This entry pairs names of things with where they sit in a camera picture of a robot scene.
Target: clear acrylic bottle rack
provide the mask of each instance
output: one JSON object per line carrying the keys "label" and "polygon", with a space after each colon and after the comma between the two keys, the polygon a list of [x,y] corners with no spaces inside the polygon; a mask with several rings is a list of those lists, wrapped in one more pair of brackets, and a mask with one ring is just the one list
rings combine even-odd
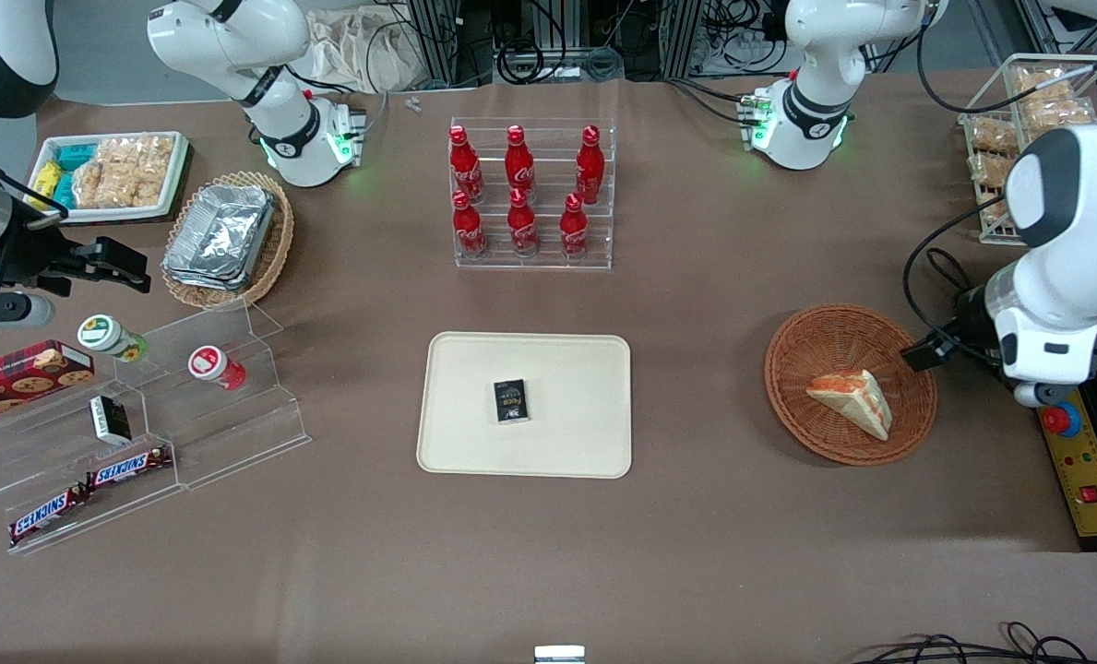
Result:
{"label": "clear acrylic bottle rack", "polygon": [[[308,442],[298,401],[279,383],[265,341],[281,330],[261,308],[236,300],[144,333],[148,351],[138,362],[111,362],[98,354],[97,381],[0,416],[0,508],[8,526],[84,482],[90,471],[158,446],[168,446],[173,458],[170,466],[98,488],[83,505],[9,550],[32,553]],[[226,391],[191,378],[186,359],[203,345],[219,346],[245,367],[240,389]],[[129,444],[110,446],[94,436],[89,399],[97,395],[125,407]],[[9,545],[5,528],[3,544]]]}
{"label": "clear acrylic bottle rack", "polygon": [[[488,251],[479,259],[464,257],[454,235],[456,266],[464,269],[612,269],[614,256],[614,157],[618,130],[612,119],[476,119],[455,117],[467,131],[478,155],[484,178],[485,196],[475,210],[482,217]],[[502,157],[507,156],[507,127],[522,125],[527,146],[535,157],[536,200],[531,209],[536,213],[540,251],[534,257],[516,256],[507,226],[510,189]],[[589,216],[589,247],[585,260],[569,262],[561,248],[561,214],[565,213],[565,196],[577,189],[577,151],[581,148],[581,130],[595,124],[601,130],[601,151],[607,168],[601,193],[596,205],[586,205]],[[454,172],[448,168],[450,193],[456,189]],[[446,196],[450,217],[454,206]]]}

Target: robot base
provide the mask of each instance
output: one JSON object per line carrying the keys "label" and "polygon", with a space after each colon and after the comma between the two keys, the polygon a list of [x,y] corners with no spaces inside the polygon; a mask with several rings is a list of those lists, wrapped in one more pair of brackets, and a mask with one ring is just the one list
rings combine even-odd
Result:
{"label": "robot base", "polygon": [[351,116],[344,104],[332,104],[321,97],[310,100],[319,111],[319,130],[299,155],[285,159],[274,155],[264,140],[261,147],[271,167],[295,187],[317,187],[338,176],[344,168],[359,165],[363,154],[363,115]]}
{"label": "robot base", "polygon": [[790,79],[782,79],[771,87],[758,88],[746,104],[738,102],[738,117],[751,123],[743,126],[740,134],[746,148],[762,153],[773,164],[790,170],[808,170],[826,162],[827,156],[844,140],[847,117],[834,130],[827,123],[810,127],[811,134],[822,127],[822,134],[818,138],[806,138],[784,108],[790,85]]}

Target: red button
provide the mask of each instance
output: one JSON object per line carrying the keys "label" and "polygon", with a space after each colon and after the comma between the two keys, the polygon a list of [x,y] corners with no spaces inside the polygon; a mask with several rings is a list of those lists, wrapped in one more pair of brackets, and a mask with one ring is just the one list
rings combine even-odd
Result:
{"label": "red button", "polygon": [[1063,407],[1047,407],[1041,413],[1041,425],[1053,434],[1064,434],[1072,426],[1072,417]]}

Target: red coca-cola bottle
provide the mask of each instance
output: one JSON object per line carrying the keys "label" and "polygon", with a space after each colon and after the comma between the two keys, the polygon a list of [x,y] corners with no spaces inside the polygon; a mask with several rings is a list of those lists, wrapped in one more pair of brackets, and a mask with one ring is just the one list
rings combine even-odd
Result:
{"label": "red coca-cola bottle", "polygon": [[581,151],[577,153],[577,193],[581,202],[593,205],[601,193],[601,178],[607,173],[607,156],[601,154],[598,143],[601,131],[591,124],[581,131]]}
{"label": "red coca-cola bottle", "polygon": [[507,166],[507,184],[511,189],[521,189],[528,194],[528,202],[536,200],[536,168],[531,150],[523,143],[523,127],[513,124],[507,127],[507,157],[502,159]]}
{"label": "red coca-cola bottle", "polygon": [[484,189],[478,155],[467,140],[467,131],[460,125],[450,127],[450,168],[454,170],[454,181],[459,183],[459,189],[467,193],[472,202],[482,201]]}
{"label": "red coca-cola bottle", "polygon": [[461,189],[454,192],[454,232],[464,257],[479,259],[486,254],[486,234],[482,230],[478,211],[473,209],[471,196]]}
{"label": "red coca-cola bottle", "polygon": [[569,193],[565,198],[565,214],[561,215],[561,245],[568,262],[585,260],[585,239],[589,234],[589,217],[581,210],[581,198]]}
{"label": "red coca-cola bottle", "polygon": [[511,210],[507,211],[507,226],[511,229],[514,256],[531,259],[540,251],[536,213],[528,205],[528,194],[523,189],[511,189]]}

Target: small black box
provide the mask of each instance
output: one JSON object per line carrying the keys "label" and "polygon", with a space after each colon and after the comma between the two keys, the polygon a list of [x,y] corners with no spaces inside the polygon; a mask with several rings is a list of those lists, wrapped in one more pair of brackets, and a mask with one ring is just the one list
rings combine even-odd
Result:
{"label": "small black box", "polygon": [[523,381],[495,383],[495,407],[498,410],[498,424],[500,425],[527,421],[528,395],[523,391]]}
{"label": "small black box", "polygon": [[111,446],[127,446],[131,438],[131,420],[125,416],[125,407],[105,395],[93,396],[89,402],[97,437]]}

